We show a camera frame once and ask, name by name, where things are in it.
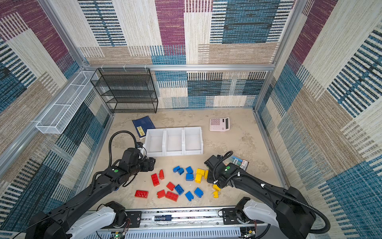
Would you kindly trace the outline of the red lego long brick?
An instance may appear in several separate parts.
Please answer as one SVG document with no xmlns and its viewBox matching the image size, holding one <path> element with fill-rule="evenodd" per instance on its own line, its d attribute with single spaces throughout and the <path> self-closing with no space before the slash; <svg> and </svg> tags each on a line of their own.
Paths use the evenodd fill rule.
<svg viewBox="0 0 382 239">
<path fill-rule="evenodd" d="M 153 183 L 153 186 L 154 186 L 154 187 L 160 185 L 160 181 L 159 181 L 159 177 L 158 177 L 158 174 L 157 174 L 157 173 L 152 174 L 152 175 L 151 175 L 151 179 L 152 179 L 152 183 Z"/>
</svg>

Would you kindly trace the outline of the blue lego small brick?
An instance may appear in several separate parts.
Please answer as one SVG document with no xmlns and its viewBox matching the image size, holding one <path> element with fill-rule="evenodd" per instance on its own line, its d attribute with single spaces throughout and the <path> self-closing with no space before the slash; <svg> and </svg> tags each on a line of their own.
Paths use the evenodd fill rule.
<svg viewBox="0 0 382 239">
<path fill-rule="evenodd" d="M 175 167 L 175 168 L 173 169 L 173 172 L 176 173 L 176 172 L 178 172 L 179 170 L 180 170 L 180 166 L 177 166 L 177 167 Z"/>
</svg>

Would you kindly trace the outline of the red lego small brick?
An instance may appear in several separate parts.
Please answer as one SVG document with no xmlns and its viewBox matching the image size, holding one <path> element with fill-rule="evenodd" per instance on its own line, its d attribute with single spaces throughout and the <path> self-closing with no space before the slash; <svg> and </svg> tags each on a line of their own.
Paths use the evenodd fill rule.
<svg viewBox="0 0 382 239">
<path fill-rule="evenodd" d="M 173 191 L 175 189 L 175 185 L 172 182 L 169 182 L 166 187 L 170 190 Z"/>
</svg>

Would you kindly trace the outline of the red lego small square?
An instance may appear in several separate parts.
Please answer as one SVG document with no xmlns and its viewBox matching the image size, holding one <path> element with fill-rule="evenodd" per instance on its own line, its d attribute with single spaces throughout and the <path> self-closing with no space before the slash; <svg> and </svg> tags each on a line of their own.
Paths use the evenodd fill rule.
<svg viewBox="0 0 382 239">
<path fill-rule="evenodd" d="M 161 199 L 161 198 L 164 198 L 164 197 L 166 197 L 165 190 L 161 190 L 161 191 L 157 192 L 157 198 L 158 199 Z"/>
</svg>

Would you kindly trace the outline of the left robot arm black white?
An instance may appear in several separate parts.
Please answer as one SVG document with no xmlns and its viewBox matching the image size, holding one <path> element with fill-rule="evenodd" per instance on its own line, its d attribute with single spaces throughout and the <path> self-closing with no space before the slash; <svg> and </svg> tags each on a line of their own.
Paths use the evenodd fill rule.
<svg viewBox="0 0 382 239">
<path fill-rule="evenodd" d="M 121 133 L 133 138 L 134 147 L 125 150 L 121 159 L 112 162 L 112 140 Z M 120 130 L 114 133 L 108 143 L 108 167 L 93 175 L 90 185 L 63 205 L 49 213 L 35 214 L 25 230 L 26 239 L 73 239 L 69 230 L 76 221 L 94 204 L 121 186 L 127 186 L 139 172 L 153 171 L 155 159 L 143 155 L 133 133 Z"/>
</svg>

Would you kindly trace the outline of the yellow lego large brick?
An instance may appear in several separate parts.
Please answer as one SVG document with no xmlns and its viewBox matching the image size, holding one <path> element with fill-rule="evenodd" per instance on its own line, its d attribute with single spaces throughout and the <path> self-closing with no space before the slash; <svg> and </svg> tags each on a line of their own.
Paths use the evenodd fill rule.
<svg viewBox="0 0 382 239">
<path fill-rule="evenodd" d="M 213 185 L 213 189 L 218 192 L 221 191 L 221 189 L 216 184 Z"/>
</svg>

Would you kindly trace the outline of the yellow lego brick top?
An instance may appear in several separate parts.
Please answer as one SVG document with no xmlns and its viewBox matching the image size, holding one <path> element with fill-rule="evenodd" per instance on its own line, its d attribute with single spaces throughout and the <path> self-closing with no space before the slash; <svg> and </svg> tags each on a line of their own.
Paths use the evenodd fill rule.
<svg viewBox="0 0 382 239">
<path fill-rule="evenodd" d="M 196 174 L 200 174 L 201 176 L 204 176 L 205 172 L 206 172 L 205 170 L 198 168 L 196 171 Z"/>
</svg>

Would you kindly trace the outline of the blue lego square brick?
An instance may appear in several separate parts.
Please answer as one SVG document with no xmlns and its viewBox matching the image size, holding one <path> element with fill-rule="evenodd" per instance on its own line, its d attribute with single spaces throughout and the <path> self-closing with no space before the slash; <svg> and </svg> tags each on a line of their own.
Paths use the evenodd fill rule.
<svg viewBox="0 0 382 239">
<path fill-rule="evenodd" d="M 186 172 L 187 172 L 187 174 L 193 174 L 194 173 L 193 169 L 190 166 L 186 168 Z"/>
</svg>

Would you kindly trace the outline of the white bin left compartment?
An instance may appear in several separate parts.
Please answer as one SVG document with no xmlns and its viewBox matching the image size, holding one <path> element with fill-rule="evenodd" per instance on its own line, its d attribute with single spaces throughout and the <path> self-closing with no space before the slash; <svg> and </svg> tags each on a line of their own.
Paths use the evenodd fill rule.
<svg viewBox="0 0 382 239">
<path fill-rule="evenodd" d="M 164 156 L 164 128 L 148 129 L 145 137 L 145 148 L 147 150 L 147 156 L 160 157 Z"/>
</svg>

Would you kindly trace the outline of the white bin middle compartment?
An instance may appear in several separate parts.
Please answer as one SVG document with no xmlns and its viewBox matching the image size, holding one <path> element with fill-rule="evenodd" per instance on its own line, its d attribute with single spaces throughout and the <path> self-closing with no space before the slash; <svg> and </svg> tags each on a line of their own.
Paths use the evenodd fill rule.
<svg viewBox="0 0 382 239">
<path fill-rule="evenodd" d="M 184 128 L 165 128 L 163 135 L 163 152 L 165 156 L 184 155 Z"/>
</svg>

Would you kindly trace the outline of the dark blue notebook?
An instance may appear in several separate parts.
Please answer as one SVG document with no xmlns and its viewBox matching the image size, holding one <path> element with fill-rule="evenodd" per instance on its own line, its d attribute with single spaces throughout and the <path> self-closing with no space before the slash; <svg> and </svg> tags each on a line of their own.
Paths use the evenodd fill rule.
<svg viewBox="0 0 382 239">
<path fill-rule="evenodd" d="M 149 116 L 145 116 L 140 119 L 134 119 L 132 120 L 132 123 L 140 139 L 144 139 L 146 137 L 148 129 L 156 128 Z"/>
</svg>

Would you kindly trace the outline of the red lego flat brick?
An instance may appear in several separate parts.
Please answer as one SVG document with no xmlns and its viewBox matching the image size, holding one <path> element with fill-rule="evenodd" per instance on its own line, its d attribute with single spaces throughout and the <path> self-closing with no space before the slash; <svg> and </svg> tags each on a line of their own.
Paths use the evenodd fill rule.
<svg viewBox="0 0 382 239">
<path fill-rule="evenodd" d="M 178 194 L 175 194 L 175 193 L 173 193 L 173 192 L 171 192 L 171 191 L 168 191 L 168 192 L 166 193 L 165 197 L 166 197 L 167 199 L 170 199 L 170 200 L 174 201 L 174 202 L 177 202 L 177 201 L 178 201 L 178 198 L 179 198 L 179 195 L 178 195 Z"/>
</svg>

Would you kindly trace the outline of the pink calculator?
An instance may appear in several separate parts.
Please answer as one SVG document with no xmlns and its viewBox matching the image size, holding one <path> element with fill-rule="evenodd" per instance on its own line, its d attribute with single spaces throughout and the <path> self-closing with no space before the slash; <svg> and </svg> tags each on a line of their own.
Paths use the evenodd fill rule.
<svg viewBox="0 0 382 239">
<path fill-rule="evenodd" d="M 209 130 L 218 132 L 230 130 L 230 118 L 211 118 Z"/>
</svg>

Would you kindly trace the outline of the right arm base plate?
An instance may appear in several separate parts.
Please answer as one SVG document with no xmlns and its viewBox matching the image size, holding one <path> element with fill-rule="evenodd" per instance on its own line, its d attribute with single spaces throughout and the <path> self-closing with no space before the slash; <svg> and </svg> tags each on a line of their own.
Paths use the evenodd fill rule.
<svg viewBox="0 0 382 239">
<path fill-rule="evenodd" d="M 242 209 L 223 208 L 221 212 L 225 225 L 246 224 L 249 222 L 249 218 L 244 214 Z"/>
</svg>

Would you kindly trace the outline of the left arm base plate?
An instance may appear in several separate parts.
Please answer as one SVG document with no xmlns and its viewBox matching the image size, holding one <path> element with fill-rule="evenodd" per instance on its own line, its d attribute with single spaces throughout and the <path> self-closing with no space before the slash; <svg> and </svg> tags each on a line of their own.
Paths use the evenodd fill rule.
<svg viewBox="0 0 382 239">
<path fill-rule="evenodd" d="M 142 211 L 126 211 L 123 217 L 122 225 L 117 229 L 128 230 L 131 228 L 139 228 L 142 219 Z"/>
</svg>

